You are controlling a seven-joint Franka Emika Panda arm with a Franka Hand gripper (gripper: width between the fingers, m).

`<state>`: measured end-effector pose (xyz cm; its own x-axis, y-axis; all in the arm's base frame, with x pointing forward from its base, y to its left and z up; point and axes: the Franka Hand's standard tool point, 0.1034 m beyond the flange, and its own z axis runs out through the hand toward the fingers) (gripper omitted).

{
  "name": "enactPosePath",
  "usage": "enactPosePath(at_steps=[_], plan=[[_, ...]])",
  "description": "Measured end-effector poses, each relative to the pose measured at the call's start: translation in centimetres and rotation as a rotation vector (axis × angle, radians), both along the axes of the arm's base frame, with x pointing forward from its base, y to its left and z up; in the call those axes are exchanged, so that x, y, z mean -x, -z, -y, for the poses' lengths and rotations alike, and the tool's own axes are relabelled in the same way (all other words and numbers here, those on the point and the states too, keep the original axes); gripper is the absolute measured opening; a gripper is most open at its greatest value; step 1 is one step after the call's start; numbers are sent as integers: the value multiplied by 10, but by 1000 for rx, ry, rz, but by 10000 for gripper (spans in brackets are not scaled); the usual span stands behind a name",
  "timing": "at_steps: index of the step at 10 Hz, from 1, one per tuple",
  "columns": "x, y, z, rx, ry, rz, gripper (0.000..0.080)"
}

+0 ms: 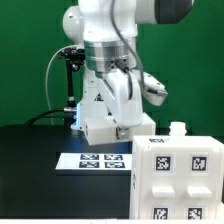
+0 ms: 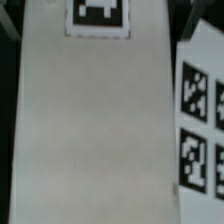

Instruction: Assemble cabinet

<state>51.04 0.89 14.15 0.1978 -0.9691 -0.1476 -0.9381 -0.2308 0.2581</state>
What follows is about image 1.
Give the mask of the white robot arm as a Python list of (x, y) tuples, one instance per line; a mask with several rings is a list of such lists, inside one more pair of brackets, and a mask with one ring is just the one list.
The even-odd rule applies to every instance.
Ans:
[(162, 83), (143, 69), (136, 51), (139, 24), (177, 24), (194, 0), (78, 0), (68, 8), (63, 29), (73, 41), (73, 67), (84, 67), (83, 97), (71, 128), (89, 140), (129, 141), (153, 135), (155, 122), (142, 100), (159, 106)]

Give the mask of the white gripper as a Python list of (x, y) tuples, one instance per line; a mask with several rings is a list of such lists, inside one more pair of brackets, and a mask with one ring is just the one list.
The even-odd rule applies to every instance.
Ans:
[(119, 69), (111, 70), (98, 82), (98, 90), (108, 111), (119, 126), (118, 139), (127, 139), (128, 128), (143, 122), (141, 90), (137, 78), (131, 75), (132, 90), (129, 90), (128, 76)]

